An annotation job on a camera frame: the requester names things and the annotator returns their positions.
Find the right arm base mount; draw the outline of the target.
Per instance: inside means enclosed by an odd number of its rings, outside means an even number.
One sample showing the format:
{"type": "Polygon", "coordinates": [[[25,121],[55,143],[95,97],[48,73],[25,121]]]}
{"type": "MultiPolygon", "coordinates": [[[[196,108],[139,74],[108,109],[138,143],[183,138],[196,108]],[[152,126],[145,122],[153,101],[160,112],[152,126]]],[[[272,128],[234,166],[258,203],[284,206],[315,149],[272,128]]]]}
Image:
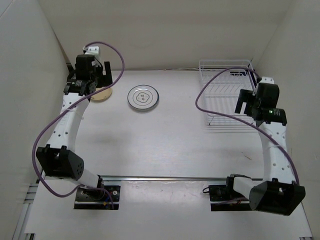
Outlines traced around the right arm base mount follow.
{"type": "Polygon", "coordinates": [[[251,211],[249,200],[241,193],[233,189],[236,177],[244,175],[231,174],[224,184],[211,184],[202,190],[203,194],[209,195],[210,210],[212,212],[246,212],[251,211]]]}

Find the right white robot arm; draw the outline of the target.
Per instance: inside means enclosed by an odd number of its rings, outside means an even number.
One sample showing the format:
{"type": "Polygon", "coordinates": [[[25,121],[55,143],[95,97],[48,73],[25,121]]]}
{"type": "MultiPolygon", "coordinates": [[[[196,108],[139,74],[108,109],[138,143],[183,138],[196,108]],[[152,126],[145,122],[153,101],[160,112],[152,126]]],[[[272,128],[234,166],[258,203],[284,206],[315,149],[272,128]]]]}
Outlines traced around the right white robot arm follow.
{"type": "Polygon", "coordinates": [[[277,108],[279,95],[279,87],[271,83],[240,90],[235,112],[240,113],[245,105],[244,113],[255,121],[262,144],[263,178],[261,183],[254,183],[250,177],[233,174],[224,193],[230,200],[244,196],[253,211],[289,216],[306,191],[286,150],[287,118],[285,110],[277,108]]]}

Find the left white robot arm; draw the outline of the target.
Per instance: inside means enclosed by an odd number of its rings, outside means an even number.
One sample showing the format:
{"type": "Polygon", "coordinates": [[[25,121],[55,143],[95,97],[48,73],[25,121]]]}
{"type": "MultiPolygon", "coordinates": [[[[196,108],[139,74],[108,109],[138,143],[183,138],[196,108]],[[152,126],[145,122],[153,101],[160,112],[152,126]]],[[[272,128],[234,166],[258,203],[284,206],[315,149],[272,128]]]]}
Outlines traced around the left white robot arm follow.
{"type": "Polygon", "coordinates": [[[75,143],[80,123],[90,100],[88,95],[97,87],[106,86],[100,54],[88,50],[76,57],[75,69],[67,77],[63,90],[61,117],[44,147],[38,147],[36,157],[49,177],[65,179],[87,186],[87,194],[100,200],[105,188],[99,184],[99,176],[85,169],[84,160],[75,153],[75,143]]]}

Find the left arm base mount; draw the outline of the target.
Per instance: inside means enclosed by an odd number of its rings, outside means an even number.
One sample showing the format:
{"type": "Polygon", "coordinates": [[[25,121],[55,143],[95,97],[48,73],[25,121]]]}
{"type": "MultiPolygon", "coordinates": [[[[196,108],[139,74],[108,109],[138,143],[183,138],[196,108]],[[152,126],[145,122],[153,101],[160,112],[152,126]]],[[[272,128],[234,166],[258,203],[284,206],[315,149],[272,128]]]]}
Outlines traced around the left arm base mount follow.
{"type": "Polygon", "coordinates": [[[75,210],[118,210],[120,205],[121,186],[112,183],[103,184],[110,196],[101,190],[79,188],[75,195],[75,210]]]}

